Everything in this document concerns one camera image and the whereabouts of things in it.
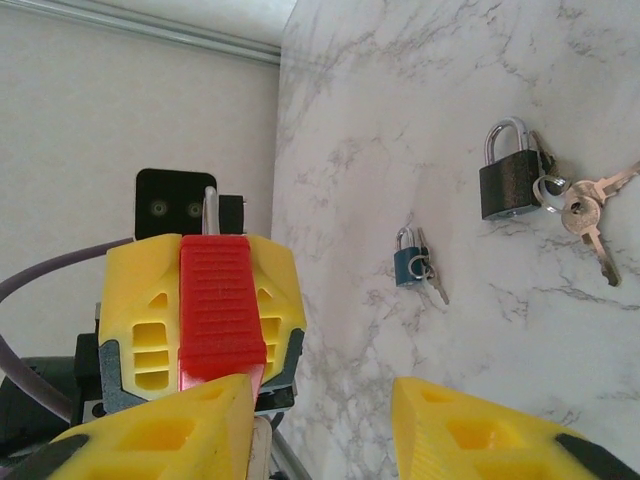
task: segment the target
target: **ceiling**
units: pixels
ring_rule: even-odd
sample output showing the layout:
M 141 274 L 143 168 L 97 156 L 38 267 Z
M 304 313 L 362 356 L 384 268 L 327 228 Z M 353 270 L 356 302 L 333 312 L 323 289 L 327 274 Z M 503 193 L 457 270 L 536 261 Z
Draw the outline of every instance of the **ceiling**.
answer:
M 139 13 L 280 46 L 297 0 L 101 0 Z

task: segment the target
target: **black padlock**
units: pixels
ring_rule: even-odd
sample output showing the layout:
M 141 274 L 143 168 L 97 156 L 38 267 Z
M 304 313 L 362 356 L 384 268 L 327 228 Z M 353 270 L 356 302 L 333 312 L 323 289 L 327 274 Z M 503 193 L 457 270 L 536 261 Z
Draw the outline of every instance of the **black padlock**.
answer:
M 506 127 L 518 133 L 518 151 L 496 162 L 494 146 Z M 529 131 L 522 120 L 507 117 L 493 126 L 484 144 L 486 166 L 480 169 L 483 220 L 522 215 L 540 207 L 533 184 L 540 177 L 538 152 L 530 149 Z

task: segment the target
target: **silver key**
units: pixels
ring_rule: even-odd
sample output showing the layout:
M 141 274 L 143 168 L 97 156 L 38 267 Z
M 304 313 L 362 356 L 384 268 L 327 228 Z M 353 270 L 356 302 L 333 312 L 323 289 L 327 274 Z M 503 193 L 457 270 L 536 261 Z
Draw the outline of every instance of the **silver key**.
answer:
M 542 138 L 542 135 L 540 135 L 536 130 L 531 130 L 529 134 L 533 137 L 536 141 L 536 145 L 538 146 L 538 156 L 544 173 L 563 180 L 562 184 L 548 180 L 545 181 L 544 186 L 546 191 L 554 197 L 562 195 L 569 189 L 571 182 L 573 181 L 575 172 L 573 171 L 573 168 L 571 168 L 571 164 L 563 160 L 558 160 L 556 156 L 551 153 L 551 150 L 549 149 L 547 142 Z
M 598 223 L 602 214 L 602 207 L 598 200 L 589 196 L 576 196 L 567 199 L 565 212 L 562 214 L 562 224 L 569 232 L 578 235 L 585 245 L 595 250 L 600 262 L 602 275 L 609 285 L 620 285 L 620 274 L 609 252 L 600 241 Z
M 638 174 L 640 174 L 640 161 L 613 177 L 601 178 L 596 182 L 593 180 L 580 180 L 567 190 L 567 199 L 579 196 L 593 197 L 603 207 L 608 198 L 617 194 L 629 180 Z
M 418 227 L 418 240 L 420 240 L 420 246 L 421 247 L 427 247 L 427 238 L 424 236 L 424 230 L 422 230 L 422 227 Z
M 438 293 L 440 294 L 440 298 L 442 298 L 442 301 L 444 302 L 445 305 L 449 305 L 449 296 L 447 295 L 447 292 L 444 291 L 444 288 L 442 287 L 442 283 L 440 283 L 440 277 L 438 277 L 438 272 L 436 272 L 436 269 L 433 267 L 429 267 L 429 270 L 426 273 L 427 275 L 427 282 L 429 282 L 429 285 L 431 285 L 433 288 L 435 288 Z

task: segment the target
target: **white marble surface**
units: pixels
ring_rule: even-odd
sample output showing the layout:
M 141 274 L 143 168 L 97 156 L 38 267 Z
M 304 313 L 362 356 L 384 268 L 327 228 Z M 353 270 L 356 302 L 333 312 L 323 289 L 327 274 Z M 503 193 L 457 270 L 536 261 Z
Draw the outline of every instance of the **white marble surface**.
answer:
M 571 425 L 640 469 L 640 179 L 602 222 L 619 288 L 558 216 L 482 221 L 478 185 L 506 115 L 581 176 L 640 158 L 639 22 L 634 0 L 299 0 L 273 237 L 295 252 L 309 321 L 282 428 L 314 479 L 397 476 L 398 375 Z M 394 286 L 411 216 L 449 307 Z

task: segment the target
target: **red part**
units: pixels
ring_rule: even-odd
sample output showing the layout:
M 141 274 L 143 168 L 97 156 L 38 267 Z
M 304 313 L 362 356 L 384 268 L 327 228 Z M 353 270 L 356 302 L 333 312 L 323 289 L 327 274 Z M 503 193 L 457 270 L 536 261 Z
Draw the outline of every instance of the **red part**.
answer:
M 239 235 L 182 238 L 180 390 L 233 373 L 249 373 L 257 397 L 267 349 L 250 253 L 249 241 Z

